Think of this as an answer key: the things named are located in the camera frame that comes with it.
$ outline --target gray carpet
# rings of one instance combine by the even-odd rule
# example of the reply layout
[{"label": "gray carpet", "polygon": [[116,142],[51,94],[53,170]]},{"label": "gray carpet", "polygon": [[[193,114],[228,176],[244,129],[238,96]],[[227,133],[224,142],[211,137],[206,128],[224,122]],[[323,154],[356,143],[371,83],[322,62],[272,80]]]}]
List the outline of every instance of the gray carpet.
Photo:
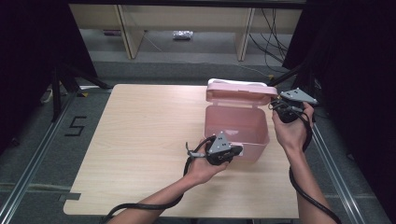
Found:
[{"label": "gray carpet", "polygon": [[[280,73],[265,66],[244,68],[236,65],[207,63],[94,63],[94,65],[99,78],[110,85],[118,83],[206,85],[207,80],[212,77],[267,83],[269,81],[267,75],[280,76]],[[91,85],[80,78],[78,82],[81,85]],[[285,81],[279,85],[279,90],[288,90],[291,82],[292,79]],[[74,182],[108,97],[109,93],[89,93],[87,97],[74,99],[11,223],[99,222],[99,217],[65,215],[63,212],[64,203],[59,198],[70,190]],[[359,168],[354,161],[347,158],[346,147],[342,138],[337,134],[331,118],[327,118],[323,108],[317,108],[316,113],[319,130],[342,171],[347,185],[356,197],[367,222],[390,223]],[[84,126],[84,129],[80,136],[66,136],[70,133],[78,133],[77,129],[69,127],[75,116],[86,117],[77,119],[75,122],[76,125]],[[18,181],[49,127],[50,119],[51,105],[38,107],[21,131],[21,144],[18,147],[8,148],[1,155],[0,202],[3,202],[7,197],[12,184]],[[306,156],[332,210],[343,220],[343,223],[352,223],[313,142],[306,151]],[[289,220],[257,220],[257,223],[262,224],[281,222],[290,223]],[[159,220],[159,223],[176,223],[176,221],[168,218]]]}]

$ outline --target person's right arm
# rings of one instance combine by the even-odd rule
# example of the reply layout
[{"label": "person's right arm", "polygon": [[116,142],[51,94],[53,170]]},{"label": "person's right arm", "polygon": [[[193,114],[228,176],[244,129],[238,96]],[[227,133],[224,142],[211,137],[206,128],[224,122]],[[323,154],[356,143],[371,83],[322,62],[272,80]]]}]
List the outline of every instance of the person's right arm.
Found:
[{"label": "person's right arm", "polygon": [[[314,109],[307,103],[304,103],[304,108],[305,114],[311,120],[312,127]],[[275,124],[277,141],[285,150],[297,184],[305,193],[330,209],[316,179],[312,175],[303,153],[303,145],[306,138],[306,129],[303,122],[297,119],[291,123],[283,123],[275,110],[273,112],[273,121]],[[297,203],[302,223],[335,223],[327,214],[316,208],[299,193],[297,193]]]}]

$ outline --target pink box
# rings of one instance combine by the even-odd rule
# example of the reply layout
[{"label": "pink box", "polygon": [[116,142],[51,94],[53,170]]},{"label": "pink box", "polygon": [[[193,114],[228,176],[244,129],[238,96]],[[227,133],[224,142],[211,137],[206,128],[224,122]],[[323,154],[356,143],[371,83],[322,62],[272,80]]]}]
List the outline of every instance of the pink box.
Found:
[{"label": "pink box", "polygon": [[270,141],[265,112],[258,106],[272,97],[276,88],[264,83],[210,79],[206,100],[213,105],[206,108],[205,137],[223,131],[229,142],[243,147],[236,160],[256,161]]}]

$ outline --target wooden table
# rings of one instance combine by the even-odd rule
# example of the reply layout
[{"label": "wooden table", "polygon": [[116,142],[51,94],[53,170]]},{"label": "wooden table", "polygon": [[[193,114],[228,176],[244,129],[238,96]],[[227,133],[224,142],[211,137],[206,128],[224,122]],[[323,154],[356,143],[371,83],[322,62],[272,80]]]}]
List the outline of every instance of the wooden table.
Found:
[{"label": "wooden table", "polygon": [[[186,141],[204,135],[206,86],[117,85],[107,102],[67,200],[68,215],[106,215],[182,177]],[[233,161],[208,183],[185,193],[164,217],[296,218],[289,163],[276,141],[267,106],[270,144],[255,163]]]}]

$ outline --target open lid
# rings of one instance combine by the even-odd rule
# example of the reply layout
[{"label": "open lid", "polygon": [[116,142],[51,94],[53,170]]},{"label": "open lid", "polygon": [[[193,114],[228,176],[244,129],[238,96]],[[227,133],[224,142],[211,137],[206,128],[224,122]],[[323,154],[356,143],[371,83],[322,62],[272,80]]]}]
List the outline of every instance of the open lid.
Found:
[{"label": "open lid", "polygon": [[211,78],[207,82],[206,100],[240,105],[268,105],[277,90],[262,82],[245,82]]}]

